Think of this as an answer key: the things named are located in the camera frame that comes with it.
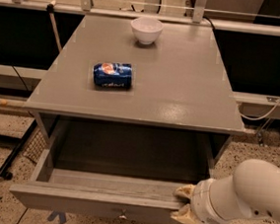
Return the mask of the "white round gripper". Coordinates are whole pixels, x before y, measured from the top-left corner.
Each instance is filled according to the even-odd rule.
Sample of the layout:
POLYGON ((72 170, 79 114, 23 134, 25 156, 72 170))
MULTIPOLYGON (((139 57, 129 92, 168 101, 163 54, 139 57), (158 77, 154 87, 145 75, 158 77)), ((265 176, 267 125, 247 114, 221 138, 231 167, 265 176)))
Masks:
POLYGON ((184 185, 174 191, 176 197, 191 199, 180 210, 171 212, 171 218, 180 224, 228 224, 220 217, 211 202, 211 186, 214 179, 207 179, 195 185, 184 185))

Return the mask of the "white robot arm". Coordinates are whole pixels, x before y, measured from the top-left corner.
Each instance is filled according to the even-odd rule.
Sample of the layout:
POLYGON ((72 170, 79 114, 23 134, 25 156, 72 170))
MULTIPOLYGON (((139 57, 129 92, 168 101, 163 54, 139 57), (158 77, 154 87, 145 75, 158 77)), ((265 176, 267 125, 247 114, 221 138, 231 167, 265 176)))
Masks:
POLYGON ((189 202, 171 213, 180 224, 229 224, 271 218, 280 223, 280 168, 248 159, 231 176, 184 185, 174 192, 189 202))

